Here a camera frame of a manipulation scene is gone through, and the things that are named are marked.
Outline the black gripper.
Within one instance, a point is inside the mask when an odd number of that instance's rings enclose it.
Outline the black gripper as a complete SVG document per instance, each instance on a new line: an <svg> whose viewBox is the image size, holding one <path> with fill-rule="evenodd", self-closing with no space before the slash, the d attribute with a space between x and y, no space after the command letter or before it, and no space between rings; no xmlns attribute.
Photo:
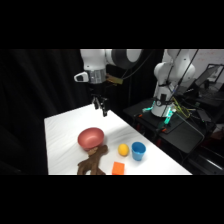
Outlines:
<svg viewBox="0 0 224 224"><path fill-rule="evenodd" d="M95 109L100 109L100 102L98 100L98 98L102 98L102 111L103 111L103 117L107 116L107 112L108 112L108 99L105 98L106 97L106 83L99 83L99 84L90 84L89 88L90 88L90 94L93 97L93 104L95 106Z"/></svg>

